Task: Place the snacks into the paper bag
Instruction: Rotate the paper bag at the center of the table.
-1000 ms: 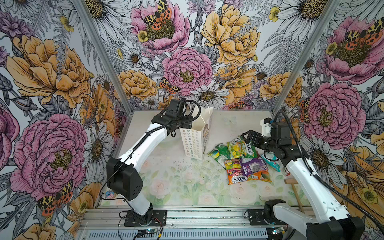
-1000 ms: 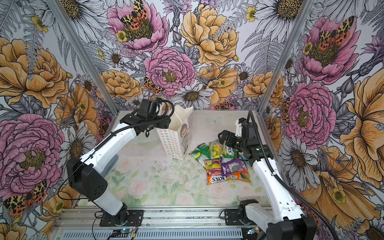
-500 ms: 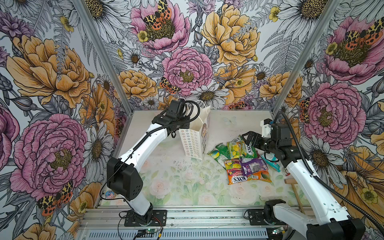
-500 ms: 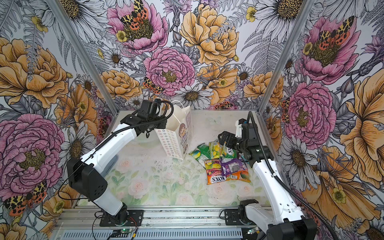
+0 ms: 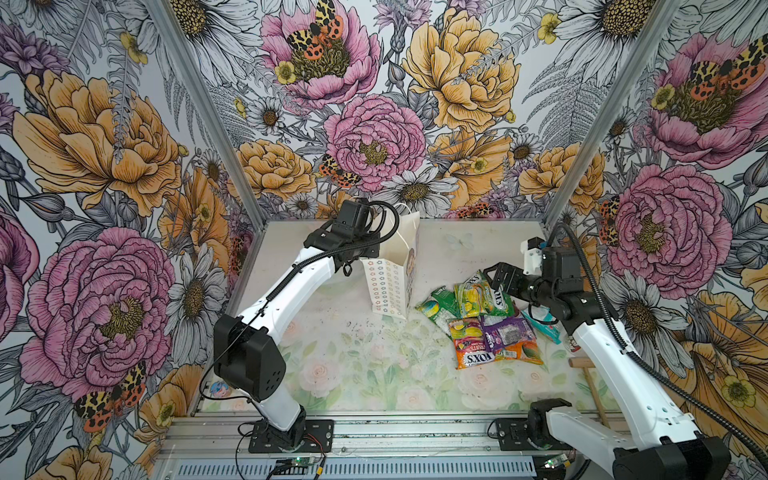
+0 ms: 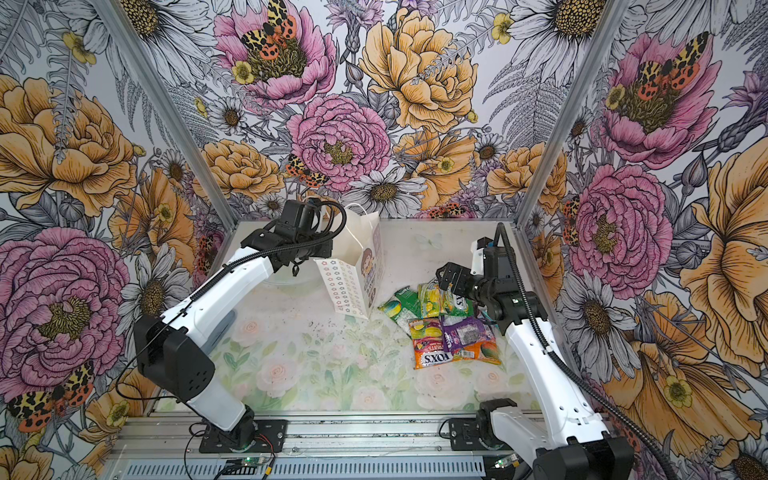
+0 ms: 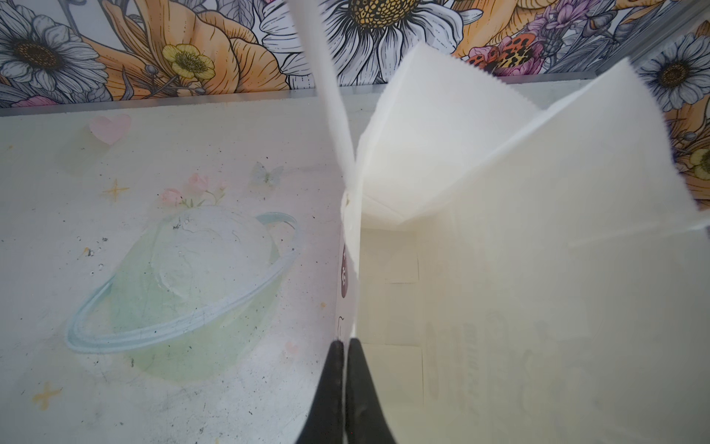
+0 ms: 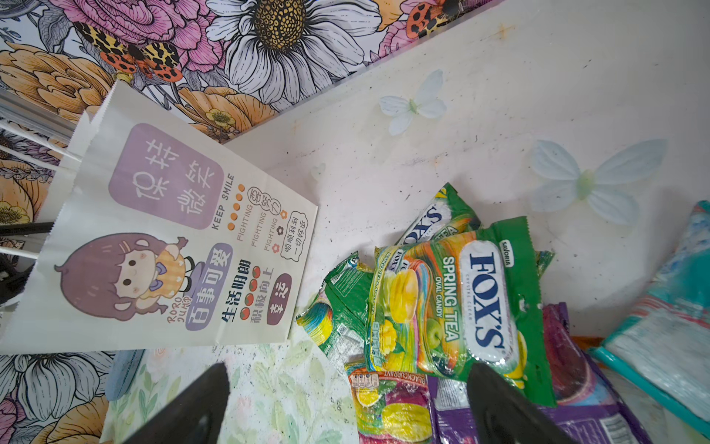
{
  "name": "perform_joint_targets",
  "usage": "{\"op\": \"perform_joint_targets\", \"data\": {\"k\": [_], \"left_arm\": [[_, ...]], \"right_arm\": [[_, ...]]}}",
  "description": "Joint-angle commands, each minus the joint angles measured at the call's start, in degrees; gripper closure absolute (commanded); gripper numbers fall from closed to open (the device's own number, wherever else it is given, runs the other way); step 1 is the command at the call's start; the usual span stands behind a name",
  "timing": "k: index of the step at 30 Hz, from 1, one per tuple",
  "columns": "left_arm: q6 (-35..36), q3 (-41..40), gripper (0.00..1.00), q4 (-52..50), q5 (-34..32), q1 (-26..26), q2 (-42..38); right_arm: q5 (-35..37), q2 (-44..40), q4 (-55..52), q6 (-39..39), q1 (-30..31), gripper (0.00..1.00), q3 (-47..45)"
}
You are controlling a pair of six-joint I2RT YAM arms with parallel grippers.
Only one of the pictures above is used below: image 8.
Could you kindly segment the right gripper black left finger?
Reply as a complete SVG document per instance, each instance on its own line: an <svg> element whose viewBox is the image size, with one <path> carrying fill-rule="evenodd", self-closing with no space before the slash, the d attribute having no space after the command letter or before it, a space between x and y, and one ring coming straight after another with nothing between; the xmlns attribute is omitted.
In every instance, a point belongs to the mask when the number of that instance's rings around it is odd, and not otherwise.
<svg viewBox="0 0 710 444"><path fill-rule="evenodd" d="M213 364L125 443L216 443L229 392L226 365Z"/></svg>

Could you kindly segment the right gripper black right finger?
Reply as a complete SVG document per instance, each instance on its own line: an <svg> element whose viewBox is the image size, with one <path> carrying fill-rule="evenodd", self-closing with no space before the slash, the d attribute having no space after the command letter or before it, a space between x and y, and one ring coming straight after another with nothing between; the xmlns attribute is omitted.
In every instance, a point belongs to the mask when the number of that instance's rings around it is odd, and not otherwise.
<svg viewBox="0 0 710 444"><path fill-rule="evenodd" d="M471 367L467 396L481 443L574 443L487 364Z"/></svg>

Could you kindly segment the purple Fox's candy bag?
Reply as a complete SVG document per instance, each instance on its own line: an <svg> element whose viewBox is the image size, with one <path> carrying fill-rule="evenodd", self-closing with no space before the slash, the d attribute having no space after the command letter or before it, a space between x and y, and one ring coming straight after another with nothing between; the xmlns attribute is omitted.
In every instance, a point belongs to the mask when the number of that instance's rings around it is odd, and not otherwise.
<svg viewBox="0 0 710 444"><path fill-rule="evenodd" d="M649 443L651 438L593 359L572 339L565 303L543 310L555 408L541 410L579 443ZM427 379L436 443L479 441L466 384Z"/></svg>

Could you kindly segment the green Fox's Spring Tea bag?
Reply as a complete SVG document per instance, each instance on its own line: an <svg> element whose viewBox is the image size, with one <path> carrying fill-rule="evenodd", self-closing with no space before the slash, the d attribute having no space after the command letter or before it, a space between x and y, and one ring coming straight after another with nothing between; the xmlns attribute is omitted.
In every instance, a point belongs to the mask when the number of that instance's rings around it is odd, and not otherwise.
<svg viewBox="0 0 710 444"><path fill-rule="evenodd" d="M525 216L376 257L364 361L371 371L466 381L486 364L556 406L536 251Z"/></svg>

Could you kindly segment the white printed paper bag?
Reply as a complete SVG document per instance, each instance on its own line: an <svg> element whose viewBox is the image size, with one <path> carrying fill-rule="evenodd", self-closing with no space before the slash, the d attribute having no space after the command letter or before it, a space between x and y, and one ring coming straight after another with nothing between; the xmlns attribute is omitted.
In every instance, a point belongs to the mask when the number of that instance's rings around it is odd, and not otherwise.
<svg viewBox="0 0 710 444"><path fill-rule="evenodd" d="M126 83L75 135L2 353L288 338L314 203Z"/></svg>

